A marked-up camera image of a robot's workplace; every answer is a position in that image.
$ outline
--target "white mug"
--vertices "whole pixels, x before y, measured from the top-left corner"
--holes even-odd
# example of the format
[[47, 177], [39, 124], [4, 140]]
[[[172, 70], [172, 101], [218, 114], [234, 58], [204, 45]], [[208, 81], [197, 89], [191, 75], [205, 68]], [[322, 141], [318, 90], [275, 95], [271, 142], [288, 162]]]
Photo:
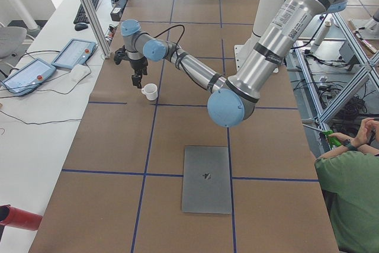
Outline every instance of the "white mug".
[[158, 98], [158, 88], [154, 83], [146, 84], [141, 89], [142, 94], [146, 96], [146, 98], [150, 101], [154, 101]]

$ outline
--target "wristwatch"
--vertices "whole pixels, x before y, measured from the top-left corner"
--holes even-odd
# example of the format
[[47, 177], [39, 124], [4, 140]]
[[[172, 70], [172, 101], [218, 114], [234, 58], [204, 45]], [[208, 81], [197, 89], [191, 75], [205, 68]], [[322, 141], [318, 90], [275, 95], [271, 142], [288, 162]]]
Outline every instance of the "wristwatch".
[[346, 139], [342, 145], [346, 146], [348, 150], [352, 150], [352, 151], [358, 150], [358, 148], [356, 148], [354, 145], [351, 144], [351, 141], [349, 139]]

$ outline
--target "red cylinder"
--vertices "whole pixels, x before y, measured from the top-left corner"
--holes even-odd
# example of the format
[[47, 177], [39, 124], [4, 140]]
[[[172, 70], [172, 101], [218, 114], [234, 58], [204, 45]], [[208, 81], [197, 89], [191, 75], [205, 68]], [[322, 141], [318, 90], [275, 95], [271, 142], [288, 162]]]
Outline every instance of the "red cylinder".
[[10, 205], [0, 206], [0, 225], [27, 230], [37, 230], [42, 216], [26, 212]]

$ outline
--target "green shirt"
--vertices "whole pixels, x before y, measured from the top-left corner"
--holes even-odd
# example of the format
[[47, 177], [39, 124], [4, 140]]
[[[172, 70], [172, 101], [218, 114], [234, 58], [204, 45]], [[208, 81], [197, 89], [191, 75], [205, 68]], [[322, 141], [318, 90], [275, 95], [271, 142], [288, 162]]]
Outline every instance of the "green shirt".
[[339, 249], [379, 253], [379, 157], [348, 151], [315, 167]]

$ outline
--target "white table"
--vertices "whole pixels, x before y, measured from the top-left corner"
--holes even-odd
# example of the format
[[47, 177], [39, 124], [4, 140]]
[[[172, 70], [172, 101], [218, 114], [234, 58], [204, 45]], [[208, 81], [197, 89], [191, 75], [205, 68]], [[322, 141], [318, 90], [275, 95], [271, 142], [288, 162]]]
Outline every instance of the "white table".
[[[73, 19], [79, 7], [79, 0], [64, 0], [46, 23], [40, 34], [28, 49], [62, 50], [72, 39], [96, 41], [90, 28], [75, 31]], [[100, 0], [97, 15], [104, 33], [108, 25], [117, 25], [110, 17], [110, 0]], [[51, 62], [56, 54], [33, 55]], [[32, 58], [25, 56], [18, 68]], [[33, 92], [21, 98], [0, 99], [2, 111], [26, 122], [59, 121], [81, 119], [95, 85], [104, 57], [97, 49], [88, 61], [92, 73], [68, 95], [55, 92]], [[57, 71], [57, 77], [66, 71]], [[70, 75], [45, 83], [39, 89], [53, 89], [67, 92], [75, 82]], [[11, 95], [0, 91], [0, 97]], [[0, 113], [0, 204], [43, 215], [53, 192], [62, 165], [70, 149], [79, 122], [26, 125]], [[26, 253], [36, 232], [5, 227], [0, 242], [0, 252]]]

